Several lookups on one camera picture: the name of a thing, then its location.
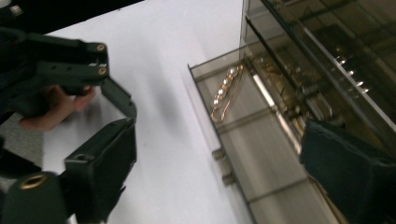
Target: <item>screw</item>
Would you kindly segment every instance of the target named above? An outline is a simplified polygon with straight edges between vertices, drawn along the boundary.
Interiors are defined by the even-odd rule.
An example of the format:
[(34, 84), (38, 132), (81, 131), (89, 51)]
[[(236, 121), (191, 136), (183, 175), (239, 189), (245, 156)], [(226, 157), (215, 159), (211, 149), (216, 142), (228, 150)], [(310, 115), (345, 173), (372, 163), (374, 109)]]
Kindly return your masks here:
[(102, 51), (102, 50), (104, 50), (106, 48), (106, 46), (104, 45), (104, 44), (100, 44), (100, 45), (98, 45), (98, 47), (96, 47), (96, 49), (98, 50), (98, 51)]
[(99, 75), (104, 75), (106, 73), (107, 69), (105, 67), (99, 68), (98, 74)]

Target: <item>white surface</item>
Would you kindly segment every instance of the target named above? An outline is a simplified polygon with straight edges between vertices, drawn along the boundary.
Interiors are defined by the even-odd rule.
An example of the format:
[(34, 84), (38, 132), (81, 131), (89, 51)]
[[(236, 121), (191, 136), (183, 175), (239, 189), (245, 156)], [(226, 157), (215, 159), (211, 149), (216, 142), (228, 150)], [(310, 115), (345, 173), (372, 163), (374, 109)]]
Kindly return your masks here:
[[(137, 164), (108, 223), (251, 222), (238, 189), (220, 180), (188, 69), (238, 48), (241, 13), (241, 0), (147, 0), (51, 34), (106, 43), (111, 76), (137, 106)], [(97, 94), (45, 134), (44, 169), (62, 172), (66, 156), (121, 118)]]

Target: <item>bracelet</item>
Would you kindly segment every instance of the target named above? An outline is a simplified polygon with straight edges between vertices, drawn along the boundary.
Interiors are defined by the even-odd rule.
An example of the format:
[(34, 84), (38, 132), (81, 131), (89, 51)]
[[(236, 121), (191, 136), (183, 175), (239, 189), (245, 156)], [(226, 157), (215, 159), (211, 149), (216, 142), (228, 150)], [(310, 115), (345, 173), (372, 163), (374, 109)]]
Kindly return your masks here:
[[(233, 100), (233, 97), (235, 96), (236, 91), (238, 90), (239, 83), (242, 79), (242, 73), (244, 70), (244, 65), (239, 64), (237, 66), (233, 66), (228, 69), (227, 75), (225, 78), (222, 80), (221, 86), (218, 89), (218, 93), (215, 95), (215, 99), (212, 101), (212, 113), (210, 114), (210, 118), (212, 119), (213, 122), (219, 123), (224, 120), (225, 113), (228, 110), (228, 107), (230, 106), (231, 101)], [(233, 93), (229, 97), (229, 101), (227, 102), (227, 105), (224, 107), (223, 111), (221, 112), (220, 118), (216, 118), (215, 112), (219, 108), (221, 108), (222, 103), (224, 99), (227, 97), (227, 92), (230, 90), (230, 88), (233, 85), (234, 78), (238, 77), (237, 83), (235, 88), (233, 89)]]

